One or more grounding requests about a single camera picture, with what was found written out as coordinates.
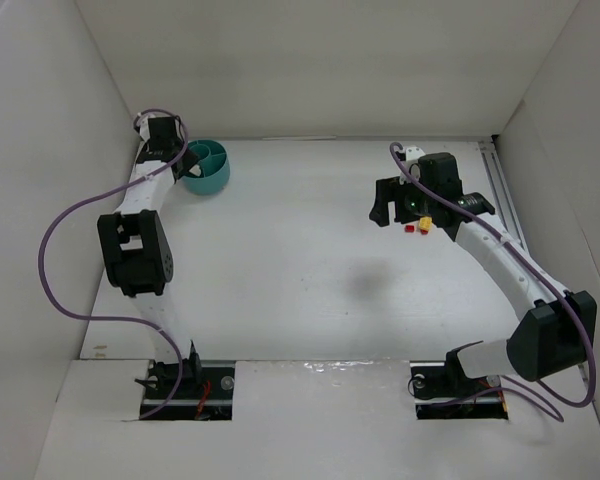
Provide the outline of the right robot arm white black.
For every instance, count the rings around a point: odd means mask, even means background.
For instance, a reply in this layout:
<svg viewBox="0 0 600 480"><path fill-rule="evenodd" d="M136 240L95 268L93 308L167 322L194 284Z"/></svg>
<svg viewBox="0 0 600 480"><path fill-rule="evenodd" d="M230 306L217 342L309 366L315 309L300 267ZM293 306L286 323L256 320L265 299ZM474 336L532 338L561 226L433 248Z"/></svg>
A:
<svg viewBox="0 0 600 480"><path fill-rule="evenodd" d="M536 382L588 361L597 304L545 273L508 233L493 205L466 193L455 157L394 142L400 175L376 183L369 214L380 227L428 217L469 253L499 287L519 323L506 339L460 347L449 355L466 378L517 375Z"/></svg>

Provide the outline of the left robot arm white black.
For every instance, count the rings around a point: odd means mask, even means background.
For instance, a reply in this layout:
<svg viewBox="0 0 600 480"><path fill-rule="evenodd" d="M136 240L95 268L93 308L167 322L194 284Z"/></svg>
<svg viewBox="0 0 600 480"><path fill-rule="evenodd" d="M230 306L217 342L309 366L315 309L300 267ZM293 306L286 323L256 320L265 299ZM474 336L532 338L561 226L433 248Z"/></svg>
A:
<svg viewBox="0 0 600 480"><path fill-rule="evenodd" d="M167 193L197 162L179 117L156 110L139 115L134 128L144 139L121 204L102 215L97 230L111 286L151 324L154 360L174 364L190 356L191 335L177 319L169 284L175 260L159 211Z"/></svg>

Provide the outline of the yellow lego brick upside down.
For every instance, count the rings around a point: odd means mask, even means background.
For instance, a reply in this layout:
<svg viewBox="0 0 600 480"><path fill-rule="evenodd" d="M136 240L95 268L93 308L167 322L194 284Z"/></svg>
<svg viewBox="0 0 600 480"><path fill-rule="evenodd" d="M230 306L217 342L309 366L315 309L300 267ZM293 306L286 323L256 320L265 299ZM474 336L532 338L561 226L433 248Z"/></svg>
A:
<svg viewBox="0 0 600 480"><path fill-rule="evenodd" d="M418 222L418 230L428 230L430 231L433 226L432 218L429 216L421 217Z"/></svg>

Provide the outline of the teal divided round container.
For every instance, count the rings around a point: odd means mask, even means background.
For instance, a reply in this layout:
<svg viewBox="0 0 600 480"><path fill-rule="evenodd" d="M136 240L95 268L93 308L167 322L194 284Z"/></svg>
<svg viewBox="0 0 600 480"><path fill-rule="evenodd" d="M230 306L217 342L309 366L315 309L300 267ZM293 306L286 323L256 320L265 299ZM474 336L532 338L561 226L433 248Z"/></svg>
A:
<svg viewBox="0 0 600 480"><path fill-rule="evenodd" d="M214 140L194 140L188 143L188 149L198 157L196 165L202 169L203 175L194 176L192 167L181 182L189 192L198 196L218 194L230 178L230 163L225 147Z"/></svg>

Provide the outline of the aluminium side rail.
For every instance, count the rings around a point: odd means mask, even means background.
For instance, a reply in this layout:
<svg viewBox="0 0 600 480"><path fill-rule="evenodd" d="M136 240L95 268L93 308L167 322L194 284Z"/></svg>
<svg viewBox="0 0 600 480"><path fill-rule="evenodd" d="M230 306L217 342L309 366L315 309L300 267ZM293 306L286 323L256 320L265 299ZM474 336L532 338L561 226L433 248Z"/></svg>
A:
<svg viewBox="0 0 600 480"><path fill-rule="evenodd" d="M527 245L524 233L504 176L496 146L490 138L480 140L478 146L494 195L498 215L510 235L526 250Z"/></svg>

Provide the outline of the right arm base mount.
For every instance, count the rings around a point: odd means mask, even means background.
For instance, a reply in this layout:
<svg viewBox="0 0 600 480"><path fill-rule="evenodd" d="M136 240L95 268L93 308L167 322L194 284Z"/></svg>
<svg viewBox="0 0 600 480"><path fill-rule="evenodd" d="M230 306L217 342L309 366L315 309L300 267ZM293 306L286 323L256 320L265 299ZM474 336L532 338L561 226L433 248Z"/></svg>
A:
<svg viewBox="0 0 600 480"><path fill-rule="evenodd" d="M507 420L499 380L492 387L485 377L466 378L445 361L411 361L408 391L418 420Z"/></svg>

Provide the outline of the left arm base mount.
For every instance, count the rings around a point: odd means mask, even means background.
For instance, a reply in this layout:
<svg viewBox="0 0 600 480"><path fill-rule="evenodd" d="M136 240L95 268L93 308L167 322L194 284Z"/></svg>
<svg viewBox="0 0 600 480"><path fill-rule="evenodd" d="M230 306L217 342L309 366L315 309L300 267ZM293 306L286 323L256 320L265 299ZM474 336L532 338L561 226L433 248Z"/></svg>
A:
<svg viewBox="0 0 600 480"><path fill-rule="evenodd" d="M184 375L171 399L178 364L151 361L144 378L135 382L144 389L140 404L141 420L230 421L233 413L236 363L202 361L195 369L184 361Z"/></svg>

